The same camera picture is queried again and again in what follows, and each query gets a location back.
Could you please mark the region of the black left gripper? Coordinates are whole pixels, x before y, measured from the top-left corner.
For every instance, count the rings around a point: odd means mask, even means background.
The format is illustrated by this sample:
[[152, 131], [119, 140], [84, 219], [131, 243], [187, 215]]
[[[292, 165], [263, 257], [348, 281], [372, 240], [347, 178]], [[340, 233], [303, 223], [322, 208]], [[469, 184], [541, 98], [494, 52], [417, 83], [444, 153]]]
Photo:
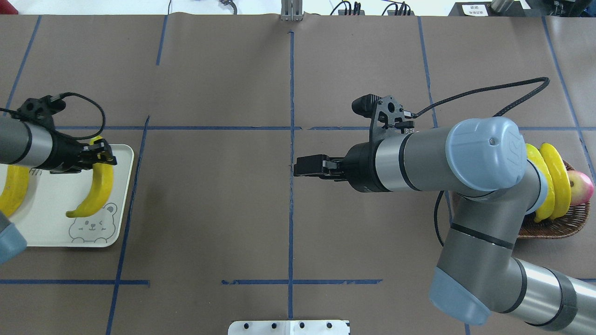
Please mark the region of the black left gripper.
[[53, 148], [49, 157], [49, 171], [55, 174], [79, 173], [91, 170], [95, 164], [116, 166], [109, 143], [82, 143], [68, 136], [52, 135]]

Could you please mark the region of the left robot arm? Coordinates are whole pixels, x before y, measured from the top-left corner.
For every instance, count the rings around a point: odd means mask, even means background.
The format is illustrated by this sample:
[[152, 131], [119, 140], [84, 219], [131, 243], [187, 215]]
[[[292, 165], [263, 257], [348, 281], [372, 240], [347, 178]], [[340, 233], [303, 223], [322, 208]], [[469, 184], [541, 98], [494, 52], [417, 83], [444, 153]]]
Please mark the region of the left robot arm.
[[91, 188], [87, 197], [68, 218], [87, 218], [107, 203], [114, 184], [113, 167], [117, 159], [110, 144], [100, 135], [93, 135], [87, 144], [81, 139], [57, 132], [51, 125], [36, 125], [18, 119], [1, 120], [2, 165], [7, 166], [6, 181], [1, 192], [1, 262], [6, 263], [27, 248], [11, 216], [21, 208], [28, 192], [30, 170], [46, 170], [52, 174], [76, 174], [92, 170]]

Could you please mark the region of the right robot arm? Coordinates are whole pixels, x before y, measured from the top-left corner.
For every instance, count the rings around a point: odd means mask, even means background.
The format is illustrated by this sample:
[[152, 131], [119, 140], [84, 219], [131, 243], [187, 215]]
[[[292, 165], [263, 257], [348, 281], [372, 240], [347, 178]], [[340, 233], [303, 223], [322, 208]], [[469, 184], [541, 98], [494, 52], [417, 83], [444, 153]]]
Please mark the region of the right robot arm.
[[483, 326], [492, 312], [544, 331], [595, 333], [595, 287], [512, 256], [524, 216], [547, 197], [547, 178], [506, 117], [419, 132], [370, 127], [345, 157], [300, 157], [294, 176], [347, 181], [359, 192], [452, 191], [461, 197], [429, 298]]

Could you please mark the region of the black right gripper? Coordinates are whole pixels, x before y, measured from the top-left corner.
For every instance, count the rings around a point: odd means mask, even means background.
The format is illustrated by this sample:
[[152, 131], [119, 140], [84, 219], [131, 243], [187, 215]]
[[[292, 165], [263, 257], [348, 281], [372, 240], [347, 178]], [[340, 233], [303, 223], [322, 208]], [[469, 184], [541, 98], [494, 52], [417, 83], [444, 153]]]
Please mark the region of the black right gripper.
[[356, 144], [344, 157], [325, 154], [298, 157], [292, 168], [294, 177], [345, 178], [356, 191], [361, 193], [389, 192], [379, 180], [374, 166], [375, 147], [370, 142]]

